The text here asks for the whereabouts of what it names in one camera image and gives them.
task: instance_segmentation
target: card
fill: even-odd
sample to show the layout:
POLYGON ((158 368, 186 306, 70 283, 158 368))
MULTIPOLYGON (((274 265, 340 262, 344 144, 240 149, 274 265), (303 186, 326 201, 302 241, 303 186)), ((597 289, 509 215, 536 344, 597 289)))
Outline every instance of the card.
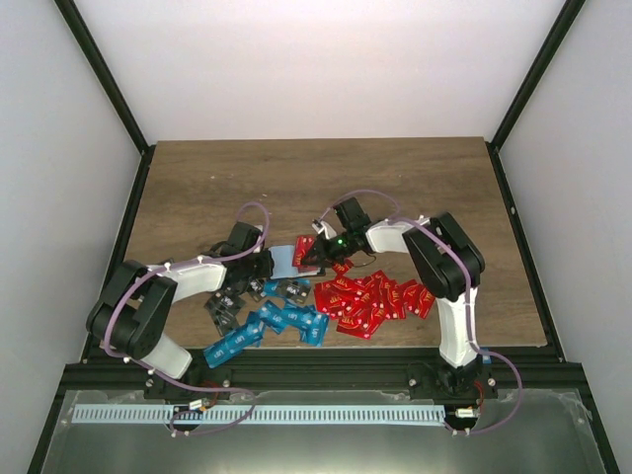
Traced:
POLYGON ((316 241, 315 235, 299 235, 296 237, 294 245, 294 255, 292 256, 292 266, 296 267, 300 273, 319 272, 320 267, 306 267, 301 265, 301 261, 307 255, 316 241))
POLYGON ((266 323, 275 333, 282 333, 288 326, 287 321, 281 316, 281 309, 271 301, 266 301, 264 305, 257 310, 261 320, 266 323))
POLYGON ((343 264, 339 264, 338 262, 334 263, 332 265, 332 270, 336 272, 336 275, 342 276, 346 272, 351 270, 353 267, 354 267, 353 262, 349 259, 345 259, 345 262, 343 264))
POLYGON ((307 300, 307 295, 311 291, 309 284, 305 280, 292 279, 283 280, 276 286, 276 295, 289 299, 292 302, 303 304, 307 300))
POLYGON ((251 279, 246 290, 251 298, 259 302, 266 297, 265 283, 262 279, 251 279))

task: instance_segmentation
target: pile of red cards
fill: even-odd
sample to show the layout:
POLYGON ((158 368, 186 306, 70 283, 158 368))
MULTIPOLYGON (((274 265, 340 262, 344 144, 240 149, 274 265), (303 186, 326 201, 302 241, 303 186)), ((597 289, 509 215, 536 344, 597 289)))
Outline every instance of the pile of red cards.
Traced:
POLYGON ((352 279, 345 273, 351 261, 334 264, 337 277, 314 285, 316 309, 338 320, 336 331, 370 339, 387 319, 406 319, 410 312, 426 319, 435 297, 415 280, 399 284, 380 270, 365 278, 352 279))

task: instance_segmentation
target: black bracket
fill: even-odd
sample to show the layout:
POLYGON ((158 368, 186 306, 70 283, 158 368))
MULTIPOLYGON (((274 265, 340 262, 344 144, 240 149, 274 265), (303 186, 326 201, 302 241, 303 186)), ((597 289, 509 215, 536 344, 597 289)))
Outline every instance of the black bracket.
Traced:
MULTIPOLYGON (((485 270, 485 260, 452 214, 444 212, 432 217, 427 228, 465 264, 472 287, 478 286, 485 270)), ((415 268, 428 291, 437 298, 456 301, 465 291, 465 276, 461 268, 421 230, 412 228, 403 235, 415 268)))
MULTIPOLYGON (((135 261, 123 262, 118 267, 88 316, 86 329, 89 333, 101 340, 105 337, 120 299, 136 279, 146 273, 147 268, 135 261)), ((124 306, 114 326, 111 344, 135 359, 149 355, 162 336, 177 286, 175 281, 164 276, 154 276, 141 286, 132 299, 142 296, 142 301, 137 309, 129 304, 124 306)))

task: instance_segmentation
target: red card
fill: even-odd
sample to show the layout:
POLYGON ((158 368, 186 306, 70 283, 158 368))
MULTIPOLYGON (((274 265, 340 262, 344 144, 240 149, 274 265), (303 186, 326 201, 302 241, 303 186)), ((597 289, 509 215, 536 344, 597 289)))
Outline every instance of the red card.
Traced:
POLYGON ((386 319, 399 319, 399 313, 397 308, 393 306, 390 295, 393 287, 396 285, 396 281, 388 278, 382 280, 379 284, 380 302, 386 310, 386 319))
POLYGON ((337 276, 336 279, 332 281, 332 285, 337 289, 355 293, 357 296, 360 296, 364 293, 365 287, 363 284, 356 282, 354 279, 347 278, 346 276, 337 276))
POLYGON ((356 336, 357 338, 370 339, 371 335, 366 332, 366 328, 364 328, 365 324, 366 328, 368 328, 368 324, 362 322, 361 320, 342 318, 338 322, 336 332, 349 334, 350 336, 356 336))
POLYGON ((314 285, 314 302, 319 312, 326 313, 332 318, 342 316, 342 310, 346 304, 339 294, 331 291, 328 281, 314 285))
POLYGON ((404 306, 407 311, 419 315, 419 311, 416 312, 419 306, 419 298, 422 294, 424 287, 420 284, 416 286, 410 286, 404 290, 404 306))
POLYGON ((340 277, 351 270, 353 267, 354 264, 352 263, 352 261, 349 259, 345 259, 345 262, 343 264, 335 263, 334 265, 332 265, 332 270, 336 272, 336 275, 340 277))
POLYGON ((294 256, 292 257, 292 266, 297 267, 300 272, 316 272, 318 267, 304 267, 300 263, 303 258, 312 248, 316 237, 313 235, 299 235, 296 237, 296 244, 294 245, 294 256))
POLYGON ((394 319, 406 319, 406 311, 404 310, 404 299, 402 293, 399 290, 399 285, 393 281, 394 284, 387 287, 388 290, 388 303, 391 305, 394 319))
POLYGON ((379 281, 383 281, 385 279, 388 279, 388 276, 386 276, 386 274, 382 270, 378 270, 373 275, 371 275, 371 277, 373 279, 377 279, 379 281))
POLYGON ((434 303, 435 297, 432 293, 424 288, 418 302, 419 317, 422 319, 426 319, 434 303))

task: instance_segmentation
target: purple cable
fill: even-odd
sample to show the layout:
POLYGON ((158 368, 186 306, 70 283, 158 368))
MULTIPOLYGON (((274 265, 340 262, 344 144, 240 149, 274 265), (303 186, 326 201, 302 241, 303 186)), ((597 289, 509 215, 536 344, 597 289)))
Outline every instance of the purple cable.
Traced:
POLYGON ((350 192, 340 196, 338 199, 336 199, 329 207, 327 207, 325 212, 323 212, 323 214, 318 218, 318 221, 320 222, 321 220, 323 220, 325 218, 325 216, 329 213, 329 211, 332 210, 336 204, 339 204, 343 200, 345 200, 346 198, 351 198, 351 197, 353 197, 355 195, 378 195, 378 196, 382 196, 383 198, 386 198, 386 199, 390 200, 393 203, 393 205, 395 205, 395 212, 393 212, 391 215, 389 215, 386 218, 386 220, 392 219, 394 216, 399 214, 399 211, 401 210, 399 202, 397 202, 397 200, 395 200, 394 197, 391 197, 388 194, 383 193, 382 191, 376 191, 376 190, 355 190, 355 191, 350 191, 350 192))
MULTIPOLYGON (((237 260, 237 259, 241 259, 242 257, 245 257, 249 254, 252 254, 255 250, 257 250, 260 246, 262 246, 264 244, 264 241, 266 240, 266 237, 268 237, 268 231, 270 229, 270 213, 268 212, 268 210, 259 202, 246 202, 244 205, 242 205, 240 207, 240 209, 237 211, 237 219, 239 219, 239 216, 241 215, 241 213, 244 211, 244 209, 246 209, 247 207, 258 207, 263 213, 264 213, 264 218, 266 220, 266 223, 264 224, 264 230, 262 231, 262 234, 259 236, 259 239, 257 239, 257 242, 255 243, 255 245, 253 247, 251 247, 250 249, 241 252, 239 254, 236 255, 231 255, 229 257, 218 257, 218 258, 212 258, 212 257, 203 257, 202 258, 202 262, 206 263, 206 264, 215 264, 215 263, 221 263, 221 262, 229 262, 231 260, 237 260)), ((188 268, 189 266, 192 265, 199 265, 199 260, 198 259, 192 259, 192 260, 188 260, 185 262, 178 262, 177 264, 172 264, 171 266, 169 266, 169 268, 171 270, 181 270, 181 269, 185 269, 188 268)), ((131 298, 131 296, 136 292, 137 289, 139 289, 146 281, 148 281, 150 278, 154 277, 155 275, 164 272, 165 270, 167 270, 166 266, 161 266, 157 269, 152 270, 151 272, 147 272, 145 275, 143 275, 142 277, 140 277, 139 279, 137 279, 134 284, 127 290, 127 292, 122 296, 122 298, 120 299, 120 301, 118 302, 117 306, 115 307, 114 312, 112 313, 112 316, 110 318, 110 322, 108 323, 108 327, 106 328, 106 334, 103 337, 103 341, 104 341, 104 346, 105 346, 105 351, 106 354, 108 354, 109 356, 112 357, 125 357, 125 354, 123 353, 117 353, 115 351, 112 350, 111 345, 110 345, 110 339, 112 338, 112 331, 114 329, 115 324, 117 323, 117 319, 120 316, 120 313, 122 311, 122 309, 124 308, 124 306, 126 305, 127 301, 131 298)), ((141 360, 135 360, 136 363, 138 363, 140 366, 147 368, 147 369, 153 369, 154 367, 151 367, 150 365, 144 363, 141 360)), ((244 420, 246 420, 248 417, 250 417, 250 415, 253 413, 253 411, 255 410, 255 404, 256 404, 256 399, 255 399, 255 394, 248 389, 245 388, 234 388, 234 387, 229 387, 229 388, 213 388, 213 387, 194 387, 192 385, 188 385, 186 383, 182 383, 176 379, 171 378, 169 375, 156 370, 154 372, 156 375, 158 375, 159 377, 161 377, 163 380, 165 380, 168 383, 171 383, 172 385, 175 385, 179 388, 185 389, 185 390, 190 390, 193 392, 200 392, 200 393, 216 393, 216 392, 229 392, 229 393, 247 393, 249 395, 253 396, 253 404, 251 406, 251 408, 248 410, 248 412, 246 412, 246 414, 240 418, 238 418, 237 420, 227 424, 227 425, 222 425, 221 427, 214 429, 214 430, 210 430, 207 432, 203 432, 200 433, 200 435, 202 434, 210 434, 210 433, 218 433, 224 430, 228 430, 229 428, 232 428, 238 424, 240 424, 241 422, 243 422, 244 420)))
MULTIPOLYGON (((476 343, 474 343, 474 337, 473 337, 473 332, 472 332, 472 310, 470 306, 470 290, 472 289, 472 278, 470 277, 470 274, 467 271, 465 264, 463 264, 463 261, 461 261, 461 259, 458 258, 458 256, 452 251, 452 249, 449 248, 447 244, 442 242, 441 239, 439 239, 434 234, 432 234, 432 232, 429 229, 424 227, 419 222, 416 222, 413 219, 409 219, 407 217, 399 217, 396 219, 396 221, 409 223, 413 225, 415 228, 421 230, 429 239, 431 239, 435 244, 441 247, 442 250, 447 255, 449 255, 450 258, 454 261, 454 263, 461 269, 461 271, 463 272, 463 275, 465 276, 465 318, 466 318, 466 324, 467 324, 467 337, 469 339, 470 346, 472 347, 474 352, 476 352, 477 354, 480 354, 481 356, 493 356, 495 358, 502 360, 512 370, 513 375, 515 375, 515 381, 517 382, 517 400, 515 402, 515 405, 513 406, 512 411, 499 422, 489 427, 485 427, 481 430, 472 431, 470 432, 470 434, 482 435, 484 433, 488 433, 492 430, 495 430, 496 428, 501 427, 502 425, 504 425, 506 422, 508 422, 514 417, 515 412, 517 412, 517 409, 519 408, 520 403, 522 402, 522 377, 520 377, 520 372, 518 372, 517 367, 514 365, 514 363, 511 362, 504 355, 495 353, 493 351, 483 351, 481 348, 479 348, 476 345, 476 343)), ((451 431, 456 432, 456 430, 450 425, 448 424, 445 424, 445 425, 451 431)))
MULTIPOLYGON (((135 362, 140 365, 141 367, 145 367, 147 369, 151 369, 153 367, 151 367, 149 364, 141 361, 141 360, 135 360, 135 362)), ((192 385, 188 385, 186 383, 182 383, 179 380, 176 380, 175 378, 171 378, 169 375, 161 372, 160 370, 156 370, 154 372, 155 375, 158 375, 160 378, 162 378, 163 380, 165 380, 168 383, 171 383, 172 385, 175 385, 178 388, 182 388, 184 390, 189 390, 191 392, 197 392, 197 393, 217 393, 217 392, 230 392, 230 393, 246 393, 248 395, 251 395, 253 397, 253 403, 250 406, 250 408, 248 409, 248 411, 242 415, 241 417, 239 417, 236 420, 233 420, 230 423, 227 423, 226 425, 222 425, 221 427, 218 428, 214 428, 212 430, 206 430, 203 432, 190 432, 189 435, 211 435, 213 433, 219 433, 219 432, 223 432, 225 430, 228 430, 230 428, 236 427, 237 425, 239 425, 241 422, 243 422, 244 420, 246 420, 248 417, 250 417, 253 412, 255 411, 255 406, 257 404, 257 398, 255 396, 255 393, 252 390, 248 390, 247 388, 223 388, 223 387, 193 387, 192 385)), ((177 433, 178 430, 176 430, 176 428, 174 427, 174 423, 176 422, 176 420, 178 420, 179 417, 183 416, 185 413, 195 413, 193 410, 187 410, 184 412, 179 412, 174 414, 174 416, 171 418, 171 420, 169 421, 169 428, 171 430, 172 433, 177 433)))

